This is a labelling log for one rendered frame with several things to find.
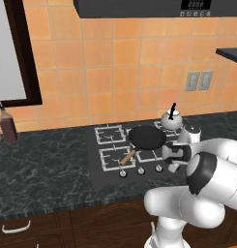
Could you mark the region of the black gas hob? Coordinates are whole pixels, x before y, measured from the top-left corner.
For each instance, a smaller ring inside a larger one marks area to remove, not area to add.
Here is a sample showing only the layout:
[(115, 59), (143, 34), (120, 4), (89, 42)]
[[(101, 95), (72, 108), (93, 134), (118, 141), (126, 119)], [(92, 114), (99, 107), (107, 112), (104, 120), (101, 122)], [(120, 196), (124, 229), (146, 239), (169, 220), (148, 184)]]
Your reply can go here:
[[(162, 151), (139, 150), (129, 162), (120, 166), (119, 162), (129, 154), (134, 145), (130, 143), (129, 131), (142, 125), (155, 126), (166, 134), (167, 141), (176, 141), (181, 130), (166, 130), (159, 119), (137, 122), (120, 122), (89, 126), (86, 128), (86, 142), (89, 154), (89, 168), (92, 183), (95, 187), (130, 183), (146, 179), (168, 179), (173, 173), (162, 158)], [(155, 166), (160, 165), (162, 172), (156, 172)], [(140, 175), (137, 170), (144, 168)], [(126, 177), (120, 177), (119, 171), (124, 170)]]

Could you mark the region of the dark wood cupboard door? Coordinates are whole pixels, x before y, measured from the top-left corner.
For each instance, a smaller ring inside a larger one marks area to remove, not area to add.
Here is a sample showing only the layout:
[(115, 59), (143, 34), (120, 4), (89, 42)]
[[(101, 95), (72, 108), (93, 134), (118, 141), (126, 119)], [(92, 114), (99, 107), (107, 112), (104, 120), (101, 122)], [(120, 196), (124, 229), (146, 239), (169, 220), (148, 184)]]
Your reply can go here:
[(142, 199), (83, 207), (70, 215), (76, 248), (144, 248), (157, 222)]

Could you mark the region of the dark wood drawer front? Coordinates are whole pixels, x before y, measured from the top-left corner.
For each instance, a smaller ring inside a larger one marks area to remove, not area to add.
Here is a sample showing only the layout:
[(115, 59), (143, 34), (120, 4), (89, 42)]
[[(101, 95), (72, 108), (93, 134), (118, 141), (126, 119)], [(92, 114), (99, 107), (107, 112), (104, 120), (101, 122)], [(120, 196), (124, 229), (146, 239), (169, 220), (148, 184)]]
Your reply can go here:
[(70, 213), (0, 218), (0, 248), (75, 248)]

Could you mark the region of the dark grey range hood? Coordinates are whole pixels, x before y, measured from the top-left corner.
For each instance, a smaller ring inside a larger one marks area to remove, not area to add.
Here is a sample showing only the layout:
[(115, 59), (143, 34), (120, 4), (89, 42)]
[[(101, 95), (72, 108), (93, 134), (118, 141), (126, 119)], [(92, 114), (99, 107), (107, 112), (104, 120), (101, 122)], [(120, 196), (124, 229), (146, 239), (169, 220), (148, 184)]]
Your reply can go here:
[(237, 16), (237, 0), (74, 0), (82, 18)]

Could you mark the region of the dark red bottle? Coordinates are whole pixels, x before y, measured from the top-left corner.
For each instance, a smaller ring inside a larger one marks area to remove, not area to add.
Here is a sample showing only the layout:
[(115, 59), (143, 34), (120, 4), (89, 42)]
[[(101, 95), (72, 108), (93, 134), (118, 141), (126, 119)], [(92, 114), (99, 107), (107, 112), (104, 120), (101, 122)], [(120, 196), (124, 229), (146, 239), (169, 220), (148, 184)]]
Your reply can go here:
[(1, 108), (0, 127), (6, 143), (13, 143), (17, 141), (17, 132), (14, 119), (4, 108)]

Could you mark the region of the dark framed window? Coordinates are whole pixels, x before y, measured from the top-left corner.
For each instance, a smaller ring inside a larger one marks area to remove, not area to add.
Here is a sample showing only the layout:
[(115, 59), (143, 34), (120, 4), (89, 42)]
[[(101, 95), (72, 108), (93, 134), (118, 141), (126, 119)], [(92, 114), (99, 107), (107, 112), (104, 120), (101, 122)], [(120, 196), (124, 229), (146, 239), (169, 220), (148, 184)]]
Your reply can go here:
[(0, 108), (43, 103), (22, 0), (0, 0)]

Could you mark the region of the grey wall socket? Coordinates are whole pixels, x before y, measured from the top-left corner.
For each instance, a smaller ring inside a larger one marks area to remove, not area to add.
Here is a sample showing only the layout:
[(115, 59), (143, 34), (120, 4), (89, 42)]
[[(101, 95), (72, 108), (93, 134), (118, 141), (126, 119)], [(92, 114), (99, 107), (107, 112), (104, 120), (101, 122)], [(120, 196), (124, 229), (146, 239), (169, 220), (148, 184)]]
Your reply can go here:
[(193, 71), (188, 73), (188, 79), (186, 83), (187, 91), (195, 91), (198, 85), (200, 71)]
[(201, 78), (200, 78), (200, 82), (199, 82), (199, 86), (198, 86), (199, 90), (208, 90), (209, 89), (213, 73), (214, 73), (213, 70), (201, 72)]

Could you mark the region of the dark wall shelf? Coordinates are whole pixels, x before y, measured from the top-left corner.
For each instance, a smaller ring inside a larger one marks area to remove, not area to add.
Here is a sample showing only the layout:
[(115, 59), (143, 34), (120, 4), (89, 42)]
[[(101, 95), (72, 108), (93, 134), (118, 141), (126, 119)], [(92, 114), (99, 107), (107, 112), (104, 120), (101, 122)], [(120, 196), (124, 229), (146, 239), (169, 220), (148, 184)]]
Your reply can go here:
[(237, 47), (217, 48), (216, 54), (237, 63)]

